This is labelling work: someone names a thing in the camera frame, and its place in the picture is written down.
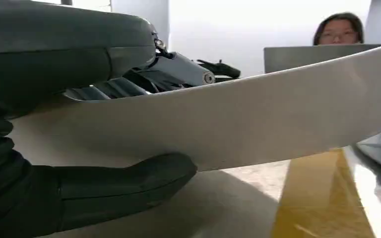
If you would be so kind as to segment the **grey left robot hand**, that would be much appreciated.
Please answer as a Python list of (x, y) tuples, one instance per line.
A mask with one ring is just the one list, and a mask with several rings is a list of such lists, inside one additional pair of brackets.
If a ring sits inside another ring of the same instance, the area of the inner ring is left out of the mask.
[(0, 238), (36, 238), (115, 220), (170, 200), (196, 174), (167, 153), (127, 168), (31, 164), (11, 119), (70, 88), (106, 81), (155, 56), (138, 16), (0, 0)]

